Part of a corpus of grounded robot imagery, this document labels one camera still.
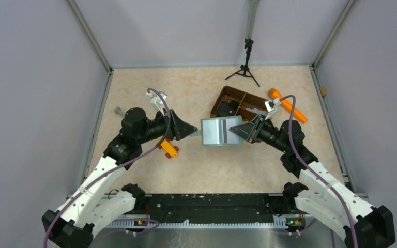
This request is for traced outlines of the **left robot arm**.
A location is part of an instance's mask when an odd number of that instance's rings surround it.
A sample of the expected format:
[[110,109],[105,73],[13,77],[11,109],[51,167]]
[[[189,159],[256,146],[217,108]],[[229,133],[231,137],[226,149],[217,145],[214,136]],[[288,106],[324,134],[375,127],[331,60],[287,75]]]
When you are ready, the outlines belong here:
[[101,202],[107,189],[139,159],[151,154],[166,140],[180,141],[198,131],[181,120],[166,103],[166,94],[148,88],[157,108],[154,119],[144,109],[125,112],[119,134],[107,145],[98,164],[78,189],[56,210],[47,210],[41,220],[45,228],[43,247],[90,247],[95,237],[120,215],[140,213],[145,199],[127,190]]

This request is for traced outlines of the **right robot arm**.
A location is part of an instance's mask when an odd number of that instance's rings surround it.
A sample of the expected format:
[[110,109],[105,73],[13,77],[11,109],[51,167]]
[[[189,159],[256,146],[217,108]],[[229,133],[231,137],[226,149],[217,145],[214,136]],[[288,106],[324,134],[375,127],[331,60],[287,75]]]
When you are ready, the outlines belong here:
[[390,247],[396,242],[392,212],[373,206],[337,180],[304,145],[305,134],[293,117],[277,128],[268,116],[258,114],[230,131],[246,142],[263,142],[283,153],[282,165],[299,180],[284,187],[282,205],[287,212],[313,216],[346,247]]

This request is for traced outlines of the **brown wicker divided basket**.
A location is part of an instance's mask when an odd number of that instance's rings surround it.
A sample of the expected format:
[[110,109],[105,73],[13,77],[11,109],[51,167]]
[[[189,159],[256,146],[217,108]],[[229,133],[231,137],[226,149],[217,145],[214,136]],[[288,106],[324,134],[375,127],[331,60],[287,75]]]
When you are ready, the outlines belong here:
[[231,102],[232,100],[239,103],[235,116],[241,116],[243,121],[250,121],[257,115],[256,113],[247,111],[246,108],[257,108],[259,110],[267,111],[265,106],[266,99],[226,85],[221,89],[213,107],[211,108],[210,117],[216,117],[215,112],[222,101]]

